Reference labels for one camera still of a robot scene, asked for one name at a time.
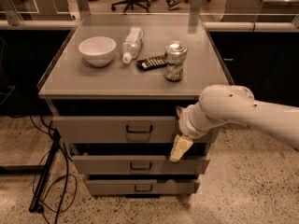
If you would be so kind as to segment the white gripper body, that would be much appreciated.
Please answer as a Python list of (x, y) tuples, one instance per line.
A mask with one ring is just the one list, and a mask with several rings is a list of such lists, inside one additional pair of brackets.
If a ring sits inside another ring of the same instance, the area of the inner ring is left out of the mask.
[(199, 139), (211, 129), (222, 125), (221, 120), (209, 118), (199, 104), (188, 105), (184, 108), (186, 109), (186, 118), (178, 118), (178, 128), (184, 136)]

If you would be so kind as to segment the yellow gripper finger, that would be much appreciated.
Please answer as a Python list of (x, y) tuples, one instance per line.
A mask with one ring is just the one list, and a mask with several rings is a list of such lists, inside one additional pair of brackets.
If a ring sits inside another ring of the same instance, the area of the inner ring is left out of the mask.
[(173, 147), (170, 152), (170, 161), (179, 161), (182, 156), (189, 150), (192, 146), (193, 140), (184, 135), (177, 135), (174, 140)]
[(177, 116), (180, 119), (185, 119), (186, 118), (186, 109), (182, 106), (177, 106), (176, 107), (176, 112), (177, 112)]

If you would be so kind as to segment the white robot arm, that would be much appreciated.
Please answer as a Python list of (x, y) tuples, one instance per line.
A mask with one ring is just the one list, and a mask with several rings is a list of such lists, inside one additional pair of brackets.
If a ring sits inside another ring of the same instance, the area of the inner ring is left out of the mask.
[(246, 87), (211, 85), (195, 105), (177, 107), (178, 134), (170, 161), (179, 161), (196, 139), (226, 123), (236, 123), (299, 148), (299, 108), (261, 102)]

